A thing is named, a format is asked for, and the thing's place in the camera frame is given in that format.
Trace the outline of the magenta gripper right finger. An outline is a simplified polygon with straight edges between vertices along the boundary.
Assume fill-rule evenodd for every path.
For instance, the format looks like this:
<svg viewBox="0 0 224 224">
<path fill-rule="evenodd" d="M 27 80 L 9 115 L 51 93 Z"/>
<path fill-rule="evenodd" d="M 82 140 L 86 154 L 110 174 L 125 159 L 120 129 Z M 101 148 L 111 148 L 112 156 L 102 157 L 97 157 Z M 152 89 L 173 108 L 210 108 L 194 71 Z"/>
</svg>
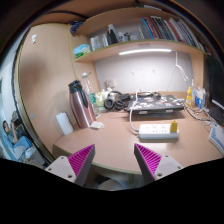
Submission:
<svg viewBox="0 0 224 224">
<path fill-rule="evenodd" d="M 134 155 L 140 167 L 144 182 L 152 183 L 183 168 L 172 156 L 160 155 L 140 144 L 134 144 Z"/>
</svg>

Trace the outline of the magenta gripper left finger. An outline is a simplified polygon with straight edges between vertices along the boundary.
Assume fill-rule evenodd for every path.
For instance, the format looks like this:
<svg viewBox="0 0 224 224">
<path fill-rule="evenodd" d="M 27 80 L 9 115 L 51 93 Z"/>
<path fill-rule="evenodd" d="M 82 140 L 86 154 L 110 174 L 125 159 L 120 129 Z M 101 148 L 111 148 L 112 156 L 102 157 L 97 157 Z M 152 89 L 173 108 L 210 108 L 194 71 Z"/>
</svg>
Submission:
<svg viewBox="0 0 224 224">
<path fill-rule="evenodd" d="M 76 185 L 83 186 L 94 156 L 95 145 L 92 144 L 68 157 L 59 156 L 46 168 L 46 171 Z"/>
</svg>

